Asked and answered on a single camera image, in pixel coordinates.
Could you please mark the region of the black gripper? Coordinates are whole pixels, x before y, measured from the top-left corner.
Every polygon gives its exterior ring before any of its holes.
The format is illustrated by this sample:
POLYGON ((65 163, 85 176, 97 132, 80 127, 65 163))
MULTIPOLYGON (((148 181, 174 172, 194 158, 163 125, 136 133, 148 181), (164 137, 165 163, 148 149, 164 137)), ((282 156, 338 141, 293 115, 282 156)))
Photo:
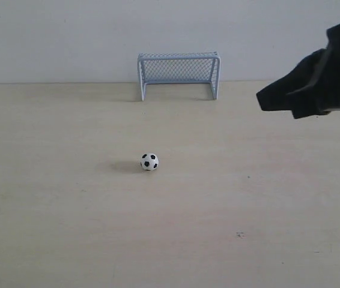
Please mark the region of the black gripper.
POLYGON ((288 74, 256 93, 262 111, 286 111, 291 105, 295 119, 340 111, 340 24, 326 34, 326 49, 304 57, 288 74))

